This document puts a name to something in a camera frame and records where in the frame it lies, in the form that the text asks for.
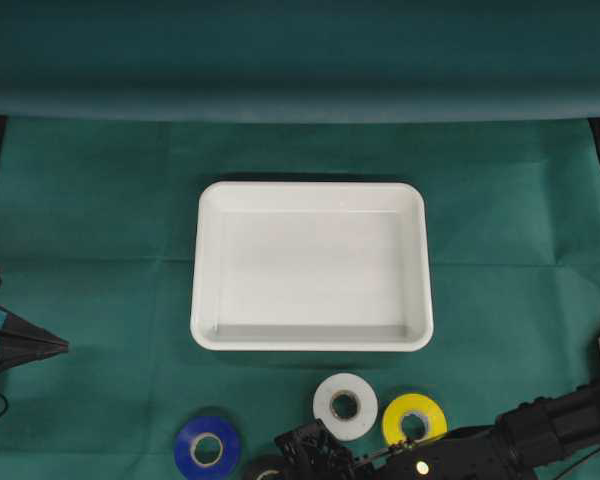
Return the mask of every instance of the white tape roll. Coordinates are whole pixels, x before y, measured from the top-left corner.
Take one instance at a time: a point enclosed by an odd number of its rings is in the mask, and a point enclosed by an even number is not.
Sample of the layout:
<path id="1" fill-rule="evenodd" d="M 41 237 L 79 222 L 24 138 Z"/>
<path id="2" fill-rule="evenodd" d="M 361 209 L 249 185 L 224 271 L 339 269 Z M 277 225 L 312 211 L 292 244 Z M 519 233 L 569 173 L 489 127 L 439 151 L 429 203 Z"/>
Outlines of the white tape roll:
<path id="1" fill-rule="evenodd" d="M 338 414 L 334 402 L 338 397 L 355 402 L 350 417 Z M 329 431 L 342 441 L 355 440 L 367 433 L 378 416 L 378 399 L 365 380 L 351 373 L 338 373 L 323 381 L 313 396 L 313 416 L 319 418 Z"/>

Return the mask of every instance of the white plastic tray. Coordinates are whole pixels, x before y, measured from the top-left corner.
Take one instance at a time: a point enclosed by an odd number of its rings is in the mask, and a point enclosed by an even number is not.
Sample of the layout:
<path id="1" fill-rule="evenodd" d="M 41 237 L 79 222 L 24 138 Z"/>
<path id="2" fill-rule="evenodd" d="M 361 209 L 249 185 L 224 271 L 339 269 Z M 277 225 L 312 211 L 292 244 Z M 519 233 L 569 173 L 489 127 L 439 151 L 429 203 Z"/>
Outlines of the white plastic tray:
<path id="1" fill-rule="evenodd" d="M 191 332 L 212 350 L 422 348 L 433 333 L 422 197 L 402 183 L 211 185 Z"/>

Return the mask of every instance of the green backdrop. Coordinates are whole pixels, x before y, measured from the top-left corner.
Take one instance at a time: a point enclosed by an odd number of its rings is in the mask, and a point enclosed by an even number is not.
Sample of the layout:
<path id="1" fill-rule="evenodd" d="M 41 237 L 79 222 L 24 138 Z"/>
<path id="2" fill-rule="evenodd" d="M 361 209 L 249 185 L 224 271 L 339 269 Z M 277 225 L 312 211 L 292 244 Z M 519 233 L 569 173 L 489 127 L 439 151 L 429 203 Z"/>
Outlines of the green backdrop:
<path id="1" fill-rule="evenodd" d="M 0 0 L 0 114 L 600 116 L 600 0 Z"/>
<path id="2" fill-rule="evenodd" d="M 392 180 L 426 202 L 435 334 L 417 353 L 211 352 L 189 333 L 198 195 L 219 179 Z M 177 479 L 200 412 L 243 460 L 346 370 L 451 427 L 600 374 L 600 168 L 585 121 L 232 125 L 10 119 L 0 303 L 71 353 L 0 377 L 0 478 Z M 379 426 L 351 444 L 382 444 Z M 600 457 L 580 479 L 600 479 Z"/>

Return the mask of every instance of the tape roll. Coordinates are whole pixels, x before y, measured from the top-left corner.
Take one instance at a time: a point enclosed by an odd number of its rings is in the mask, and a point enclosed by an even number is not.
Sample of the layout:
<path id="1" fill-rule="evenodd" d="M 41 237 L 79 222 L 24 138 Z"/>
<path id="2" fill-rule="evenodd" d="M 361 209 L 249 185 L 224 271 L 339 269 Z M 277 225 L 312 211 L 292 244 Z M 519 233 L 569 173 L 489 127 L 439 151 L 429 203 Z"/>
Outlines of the tape roll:
<path id="1" fill-rule="evenodd" d="M 251 461 L 244 470 L 242 480 L 285 480 L 289 464 L 280 455 L 264 455 Z"/>
<path id="2" fill-rule="evenodd" d="M 220 445 L 217 458 L 205 462 L 195 452 L 199 443 L 212 438 Z M 240 460 L 240 438 L 221 417 L 196 417 L 178 433 L 173 457 L 180 473 L 188 480 L 220 480 L 227 477 Z"/>
<path id="3" fill-rule="evenodd" d="M 355 402 L 355 413 L 340 416 L 334 402 L 348 397 Z M 341 441 L 355 440 L 367 433 L 378 416 L 378 399 L 373 388 L 351 373 L 338 373 L 324 380 L 313 396 L 313 416 L 324 422 L 327 429 Z"/>
<path id="4" fill-rule="evenodd" d="M 406 442 L 402 431 L 402 420 L 415 415 L 424 424 L 424 435 L 414 441 L 422 442 L 447 433 L 447 419 L 436 402 L 419 393 L 407 393 L 393 400 L 382 416 L 382 435 L 387 445 Z"/>

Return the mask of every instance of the blue tape roll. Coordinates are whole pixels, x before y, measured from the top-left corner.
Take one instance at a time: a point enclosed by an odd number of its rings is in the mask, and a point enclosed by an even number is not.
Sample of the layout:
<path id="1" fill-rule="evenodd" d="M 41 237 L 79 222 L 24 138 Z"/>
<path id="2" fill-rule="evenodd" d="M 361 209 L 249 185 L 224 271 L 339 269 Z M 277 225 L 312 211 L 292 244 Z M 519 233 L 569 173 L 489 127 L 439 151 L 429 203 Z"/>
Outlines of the blue tape roll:
<path id="1" fill-rule="evenodd" d="M 195 443 L 205 436 L 215 436 L 222 445 L 220 457 L 209 465 L 197 462 L 192 454 Z M 220 480 L 227 477 L 236 467 L 241 450 L 238 433 L 225 419 L 196 417 L 178 433 L 173 457 L 178 470 L 188 480 Z"/>

